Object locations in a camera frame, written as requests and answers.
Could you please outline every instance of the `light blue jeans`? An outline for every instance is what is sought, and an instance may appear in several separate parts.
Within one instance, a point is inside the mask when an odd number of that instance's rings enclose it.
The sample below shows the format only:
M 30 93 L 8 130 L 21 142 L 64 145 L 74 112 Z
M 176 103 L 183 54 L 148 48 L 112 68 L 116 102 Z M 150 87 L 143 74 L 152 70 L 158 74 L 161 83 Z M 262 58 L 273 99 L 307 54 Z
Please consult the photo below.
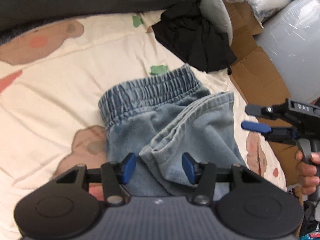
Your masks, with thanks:
M 244 164 L 233 136 L 233 94 L 210 95 L 188 65 L 174 71 L 121 83 L 99 101 L 107 129 L 107 159 L 138 157 L 125 186 L 131 195 L 168 196 L 194 192 L 181 156 L 219 167 Z M 228 192 L 216 187 L 215 199 Z

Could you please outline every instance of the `pink cheek pattern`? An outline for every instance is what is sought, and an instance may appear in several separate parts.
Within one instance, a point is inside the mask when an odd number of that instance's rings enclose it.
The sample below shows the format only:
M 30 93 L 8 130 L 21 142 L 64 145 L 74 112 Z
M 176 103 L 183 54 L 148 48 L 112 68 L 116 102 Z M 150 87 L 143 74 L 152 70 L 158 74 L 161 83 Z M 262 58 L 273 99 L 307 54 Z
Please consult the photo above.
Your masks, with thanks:
M 90 187 L 89 186 L 89 193 L 94 196 L 97 200 L 103 201 L 103 190 L 102 186 Z
M 278 171 L 278 168 L 275 168 L 274 170 L 273 170 L 273 176 L 275 176 L 276 178 L 278 177 L 278 175 L 279 175 L 279 171 Z
M 249 149 L 250 149 L 251 152 L 255 151 L 254 145 L 253 145 L 252 142 L 250 142 Z
M 29 45 L 33 49 L 42 48 L 48 44 L 48 39 L 44 36 L 36 36 L 31 39 Z

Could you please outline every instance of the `gray pillow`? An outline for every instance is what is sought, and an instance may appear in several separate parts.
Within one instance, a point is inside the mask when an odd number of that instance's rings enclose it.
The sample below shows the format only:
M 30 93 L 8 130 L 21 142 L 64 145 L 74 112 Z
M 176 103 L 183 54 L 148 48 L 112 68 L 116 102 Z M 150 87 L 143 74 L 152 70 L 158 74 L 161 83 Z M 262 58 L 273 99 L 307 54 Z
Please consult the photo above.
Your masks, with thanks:
M 200 11 L 203 17 L 213 23 L 218 33 L 227 33 L 229 45 L 232 43 L 233 31 L 231 20 L 222 0 L 201 0 Z

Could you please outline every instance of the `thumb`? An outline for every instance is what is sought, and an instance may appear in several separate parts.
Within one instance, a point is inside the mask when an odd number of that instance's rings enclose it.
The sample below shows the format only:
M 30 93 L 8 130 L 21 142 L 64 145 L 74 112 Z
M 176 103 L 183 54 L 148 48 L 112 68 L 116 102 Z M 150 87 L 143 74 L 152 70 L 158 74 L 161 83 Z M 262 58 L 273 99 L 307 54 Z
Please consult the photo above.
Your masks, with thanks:
M 312 153 L 311 160 L 314 164 L 320 164 L 320 153 Z

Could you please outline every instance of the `gray ribbed plate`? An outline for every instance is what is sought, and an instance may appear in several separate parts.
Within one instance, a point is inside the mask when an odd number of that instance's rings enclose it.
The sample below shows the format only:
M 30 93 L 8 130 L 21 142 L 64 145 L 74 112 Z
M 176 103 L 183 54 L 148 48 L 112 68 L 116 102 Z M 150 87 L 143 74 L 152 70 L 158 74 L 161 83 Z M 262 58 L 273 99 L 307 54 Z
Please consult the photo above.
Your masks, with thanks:
M 248 238 L 231 232 L 215 218 L 209 208 L 191 205 L 185 197 L 132 197 L 125 206 L 109 208 L 94 229 L 75 239 L 240 240 Z M 283 239 L 294 240 L 295 237 L 288 236 Z

